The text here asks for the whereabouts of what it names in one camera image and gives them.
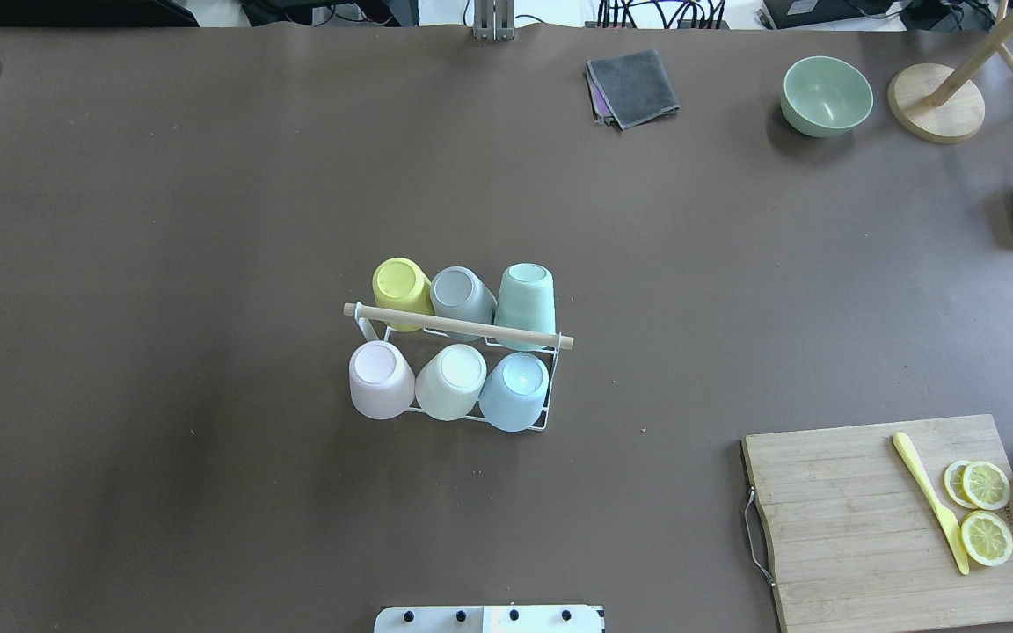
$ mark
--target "lemon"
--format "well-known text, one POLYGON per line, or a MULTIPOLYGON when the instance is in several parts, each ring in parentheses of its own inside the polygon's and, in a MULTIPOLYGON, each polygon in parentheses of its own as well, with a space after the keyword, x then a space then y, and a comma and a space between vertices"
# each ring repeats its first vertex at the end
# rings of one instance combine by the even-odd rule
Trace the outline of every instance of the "lemon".
POLYGON ((1000 509, 1010 499, 1010 482, 990 462, 971 462, 960 475, 963 495, 980 509, 1000 509))
POLYGON ((963 518, 960 540, 968 556, 986 566, 1005 563, 1013 552, 1010 529, 996 513, 986 509, 977 509, 963 518))
POLYGON ((967 460, 956 460, 944 469, 944 492, 948 492, 948 498, 956 501, 961 508, 976 509, 977 505, 968 501, 967 494, 963 493, 963 484, 960 477, 963 476, 963 466, 971 462, 967 460))

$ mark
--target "metal handle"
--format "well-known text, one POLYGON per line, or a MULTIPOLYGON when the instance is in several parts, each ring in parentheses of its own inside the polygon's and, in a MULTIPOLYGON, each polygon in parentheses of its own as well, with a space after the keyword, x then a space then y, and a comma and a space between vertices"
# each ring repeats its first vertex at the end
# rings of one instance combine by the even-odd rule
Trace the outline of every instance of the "metal handle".
POLYGON ((757 488, 756 486, 749 486, 749 501, 745 504, 745 509, 741 512, 745 521, 745 538, 749 540, 749 556, 753 557, 753 564, 757 566, 757 569, 761 570, 764 575, 764 580, 768 581, 769 588, 776 587, 776 578, 772 576, 772 572, 764 568, 764 565, 757 560, 757 550, 753 548, 753 530, 749 528, 749 508, 753 507, 757 503, 757 488))

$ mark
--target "plastic cup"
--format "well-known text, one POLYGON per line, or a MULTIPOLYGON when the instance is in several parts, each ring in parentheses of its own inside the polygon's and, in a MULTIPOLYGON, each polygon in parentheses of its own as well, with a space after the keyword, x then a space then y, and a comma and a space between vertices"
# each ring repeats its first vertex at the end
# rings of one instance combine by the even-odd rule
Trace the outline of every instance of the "plastic cup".
MULTIPOLYGON (((374 269, 374 301, 378 308, 434 314, 430 300, 430 279, 424 271, 404 256, 386 259, 374 269)), ((386 322, 398 332, 418 330, 416 325, 386 322)))
POLYGON ((498 362, 483 382, 479 409, 496 429, 520 431, 542 416, 550 373, 532 353, 518 351, 498 362))
MULTIPOLYGON (((479 281, 475 272, 464 268, 463 265, 450 265, 437 272, 437 276, 433 278, 430 295, 438 317, 471 323, 494 322, 495 296, 490 294, 487 286, 479 281)), ((448 336, 463 341, 479 337, 462 335, 458 332, 448 332, 448 336)))
MULTIPOLYGON (((503 269, 498 288, 495 325, 531 332, 557 333, 554 319, 554 275, 537 263, 516 263, 503 269)), ((506 347, 534 351, 543 345, 501 340, 506 347)))
POLYGON ((399 416, 413 403, 414 384, 413 370, 389 342, 365 342, 349 357, 349 400, 363 416, 399 416))
POLYGON ((416 377, 416 403, 438 420, 458 420, 475 408, 486 377, 482 353, 469 344, 450 344, 416 377))

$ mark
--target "wooden dowel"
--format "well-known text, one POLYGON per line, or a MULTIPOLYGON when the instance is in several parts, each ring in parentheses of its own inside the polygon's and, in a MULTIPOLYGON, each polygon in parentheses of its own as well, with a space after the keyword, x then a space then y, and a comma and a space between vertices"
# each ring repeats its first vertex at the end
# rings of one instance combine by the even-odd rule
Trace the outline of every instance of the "wooden dowel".
POLYGON ((968 57, 967 61, 960 64, 960 68, 952 71, 952 75, 946 77, 944 83, 940 84, 940 88, 937 88, 936 92, 929 95, 929 103, 933 107, 937 107, 937 105, 944 104, 944 101, 951 99, 952 95, 956 94, 956 90, 959 90, 961 85, 967 83, 971 79, 971 76, 977 74, 977 70, 980 70, 980 67, 996 54, 1000 45, 1006 44, 1012 37, 1013 9, 1008 13, 1006 19, 996 24, 996 27, 988 33, 988 36, 980 43, 980 47, 971 54, 971 57, 968 57))
MULTIPOLYGON (((996 23, 1000 23, 1003 17, 1006 17, 1006 7, 1008 7, 1008 0, 1001 0, 996 14, 996 23)), ((1003 58, 1003 62, 1013 72, 1013 56, 1010 54, 1008 48, 1006 48, 1006 44, 1000 44, 998 51, 1000 51, 1000 57, 1003 58)))
MULTIPOLYGON (((342 305, 342 313, 347 317, 355 316, 357 304, 346 303, 342 305)), ((545 347, 557 347, 560 339, 562 349, 573 349, 573 336, 551 335, 546 332, 531 332, 530 330, 518 330, 515 328, 503 328, 499 325, 488 325, 486 323, 473 323, 471 321, 461 321, 458 319, 445 319, 443 316, 427 316, 427 314, 417 314, 415 312, 401 312, 399 310, 389 310, 377 308, 373 305, 363 305, 358 308, 358 316, 363 319, 374 321, 389 321, 390 323, 408 323, 416 325, 417 328, 431 328, 445 332, 459 332, 462 335, 493 337, 495 340, 518 340, 532 344, 545 345, 545 347)))

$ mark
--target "metal bracket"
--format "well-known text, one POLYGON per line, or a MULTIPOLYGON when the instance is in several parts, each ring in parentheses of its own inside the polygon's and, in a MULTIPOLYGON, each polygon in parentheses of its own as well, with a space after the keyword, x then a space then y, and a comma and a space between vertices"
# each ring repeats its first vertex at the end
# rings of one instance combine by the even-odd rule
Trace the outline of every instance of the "metal bracket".
POLYGON ((749 486, 749 501, 745 504, 745 509, 741 512, 745 521, 745 538, 749 541, 749 556, 753 558, 753 564, 757 566, 757 569, 761 570, 761 574, 764 576, 765 582, 768 582, 772 589, 776 588, 776 578, 772 576, 772 572, 764 568, 764 565, 757 560, 757 550, 753 548, 753 530, 749 528, 749 508, 755 507, 757 503, 757 488, 756 486, 749 486))
POLYGON ((475 39, 515 39, 515 0, 475 0, 475 39))
POLYGON ((495 605, 388 608, 374 633, 604 633, 604 608, 591 605, 495 605))

